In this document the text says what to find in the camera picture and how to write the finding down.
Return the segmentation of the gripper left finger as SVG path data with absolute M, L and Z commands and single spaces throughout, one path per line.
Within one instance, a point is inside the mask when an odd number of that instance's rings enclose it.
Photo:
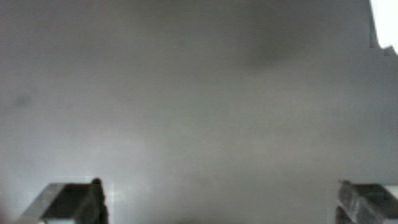
M 50 183 L 16 224 L 109 224 L 102 179 L 89 183 Z

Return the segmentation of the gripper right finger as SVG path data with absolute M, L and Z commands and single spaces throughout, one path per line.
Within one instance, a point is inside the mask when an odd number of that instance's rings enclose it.
M 334 224 L 398 224 L 398 184 L 342 182 Z

